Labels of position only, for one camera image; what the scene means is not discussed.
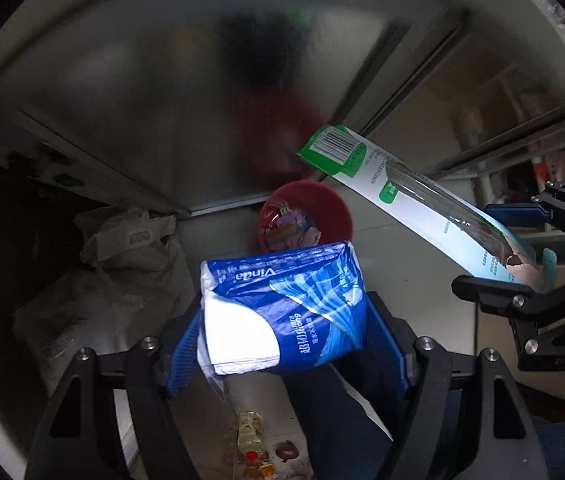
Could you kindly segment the light blue toothbrush package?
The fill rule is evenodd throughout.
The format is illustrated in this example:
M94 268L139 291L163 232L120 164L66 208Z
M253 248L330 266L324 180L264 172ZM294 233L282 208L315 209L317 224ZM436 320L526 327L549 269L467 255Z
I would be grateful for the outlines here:
M299 150L304 162L369 200L476 278L555 287L557 256L514 232L344 126L325 126Z

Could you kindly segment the blue Vinda tissue pack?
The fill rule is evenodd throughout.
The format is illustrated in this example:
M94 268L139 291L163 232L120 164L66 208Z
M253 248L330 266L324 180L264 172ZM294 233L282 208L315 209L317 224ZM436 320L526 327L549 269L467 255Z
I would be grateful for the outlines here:
M363 348L367 298L350 242L200 266L198 360L212 376L310 370Z

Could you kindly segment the red trash bin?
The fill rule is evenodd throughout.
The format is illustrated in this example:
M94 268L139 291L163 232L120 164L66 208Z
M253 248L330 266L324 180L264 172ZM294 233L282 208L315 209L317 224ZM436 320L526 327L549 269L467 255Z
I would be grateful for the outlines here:
M345 201L323 183L295 181L270 195L258 214L263 252L346 242L353 219Z

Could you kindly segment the white plastic sack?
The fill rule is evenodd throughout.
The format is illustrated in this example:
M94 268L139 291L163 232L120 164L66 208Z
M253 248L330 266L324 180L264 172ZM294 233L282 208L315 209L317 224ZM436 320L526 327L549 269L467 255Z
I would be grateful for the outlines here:
M102 208L76 223L86 236L80 270L14 316L14 331L36 357L48 393L79 348L125 351L160 334L194 299L174 214Z

